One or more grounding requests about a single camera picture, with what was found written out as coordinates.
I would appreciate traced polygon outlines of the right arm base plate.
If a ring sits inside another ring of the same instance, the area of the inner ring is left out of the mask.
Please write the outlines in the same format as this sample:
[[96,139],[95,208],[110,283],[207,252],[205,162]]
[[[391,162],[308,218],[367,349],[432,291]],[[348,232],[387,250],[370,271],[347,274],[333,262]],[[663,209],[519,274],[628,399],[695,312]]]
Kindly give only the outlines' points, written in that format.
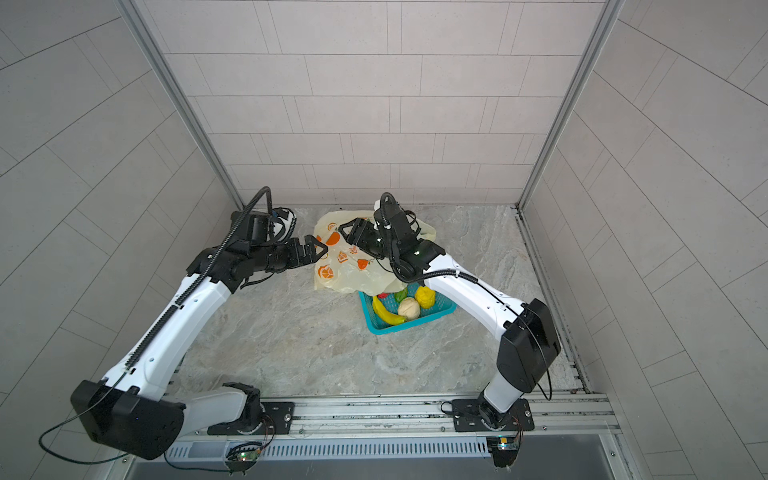
[[478,399],[454,399],[441,404],[457,432],[528,432],[535,429],[529,403],[516,400],[506,412],[497,411],[483,396]]

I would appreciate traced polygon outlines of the green fruit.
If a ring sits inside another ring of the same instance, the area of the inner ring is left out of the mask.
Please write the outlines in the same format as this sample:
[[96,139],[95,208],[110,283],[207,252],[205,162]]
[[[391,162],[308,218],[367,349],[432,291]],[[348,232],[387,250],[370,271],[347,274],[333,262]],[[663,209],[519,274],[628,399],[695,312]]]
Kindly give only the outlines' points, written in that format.
[[401,303],[405,298],[408,297],[409,290],[408,288],[404,288],[401,291],[398,291],[394,294],[394,299],[397,303]]

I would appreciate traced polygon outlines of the cream fruit-print plastic bag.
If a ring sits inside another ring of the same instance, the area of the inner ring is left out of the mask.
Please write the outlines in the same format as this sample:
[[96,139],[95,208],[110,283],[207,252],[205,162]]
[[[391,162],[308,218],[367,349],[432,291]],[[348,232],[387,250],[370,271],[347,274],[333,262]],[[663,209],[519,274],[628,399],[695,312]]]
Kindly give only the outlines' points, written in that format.
[[326,213],[316,223],[314,237],[328,247],[328,252],[313,267],[314,288],[331,289],[338,293],[364,292],[369,296],[395,293],[406,284],[383,268],[357,246],[348,244],[337,228],[344,223],[364,218],[373,219],[372,210],[339,210]]

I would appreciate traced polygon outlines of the yellow banana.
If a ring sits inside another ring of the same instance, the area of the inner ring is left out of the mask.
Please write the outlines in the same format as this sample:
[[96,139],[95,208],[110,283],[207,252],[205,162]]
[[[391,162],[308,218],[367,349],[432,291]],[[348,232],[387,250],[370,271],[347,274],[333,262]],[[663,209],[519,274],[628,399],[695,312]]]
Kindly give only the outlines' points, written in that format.
[[388,294],[386,297],[379,295],[372,300],[375,315],[388,326],[397,326],[407,322],[404,316],[397,314],[398,306],[399,303],[394,294]]

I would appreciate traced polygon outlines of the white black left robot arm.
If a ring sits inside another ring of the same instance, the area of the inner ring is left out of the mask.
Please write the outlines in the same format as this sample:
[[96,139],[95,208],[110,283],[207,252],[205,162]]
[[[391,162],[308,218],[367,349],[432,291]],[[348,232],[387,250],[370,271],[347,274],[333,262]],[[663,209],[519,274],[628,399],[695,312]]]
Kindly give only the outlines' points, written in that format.
[[152,460],[182,435],[204,429],[250,434],[265,427],[258,388],[229,382],[186,400],[165,397],[177,370],[213,314],[257,272],[268,275],[313,265],[328,248],[294,237],[289,209],[235,212],[222,243],[189,265],[178,291],[132,350],[101,380],[83,381],[71,403],[89,438]]

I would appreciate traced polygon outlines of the yellow bumpy fruit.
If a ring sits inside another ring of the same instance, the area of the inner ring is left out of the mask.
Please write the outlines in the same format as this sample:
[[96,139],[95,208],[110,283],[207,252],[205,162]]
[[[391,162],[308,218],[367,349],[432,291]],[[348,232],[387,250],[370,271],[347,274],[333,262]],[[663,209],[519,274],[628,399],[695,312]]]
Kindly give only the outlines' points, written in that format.
[[413,298],[417,301],[422,310],[428,310],[435,306],[437,294],[434,290],[420,286],[414,293]]

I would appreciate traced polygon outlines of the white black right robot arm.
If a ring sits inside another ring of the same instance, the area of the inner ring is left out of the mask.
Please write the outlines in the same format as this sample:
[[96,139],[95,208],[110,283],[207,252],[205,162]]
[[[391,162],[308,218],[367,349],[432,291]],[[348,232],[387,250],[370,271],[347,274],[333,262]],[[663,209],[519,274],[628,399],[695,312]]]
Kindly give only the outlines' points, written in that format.
[[436,243],[420,238],[406,216],[386,224],[364,218],[338,228],[345,241],[389,261],[404,283],[419,283],[447,297],[483,325],[499,342],[496,373],[467,409],[451,403],[452,414],[491,431],[525,429],[522,397],[549,379],[561,353],[549,307],[539,299],[523,302],[493,288],[460,266]]

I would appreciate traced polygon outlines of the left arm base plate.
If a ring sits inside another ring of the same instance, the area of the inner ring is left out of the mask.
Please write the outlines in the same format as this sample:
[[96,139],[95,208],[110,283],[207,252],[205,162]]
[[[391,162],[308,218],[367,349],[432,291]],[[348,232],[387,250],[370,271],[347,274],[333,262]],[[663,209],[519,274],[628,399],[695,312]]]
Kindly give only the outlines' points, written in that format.
[[207,434],[212,436],[234,435],[287,435],[290,432],[294,402],[255,402],[245,407],[242,415],[232,421],[219,423],[207,428]]

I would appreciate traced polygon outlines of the beige round fruit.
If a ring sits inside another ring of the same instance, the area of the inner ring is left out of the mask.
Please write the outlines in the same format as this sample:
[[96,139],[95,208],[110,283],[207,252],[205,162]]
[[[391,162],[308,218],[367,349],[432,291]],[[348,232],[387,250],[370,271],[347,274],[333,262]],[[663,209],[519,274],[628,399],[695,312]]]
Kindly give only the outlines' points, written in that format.
[[397,314],[406,321],[413,321],[421,316],[421,308],[414,298],[407,297],[399,303]]

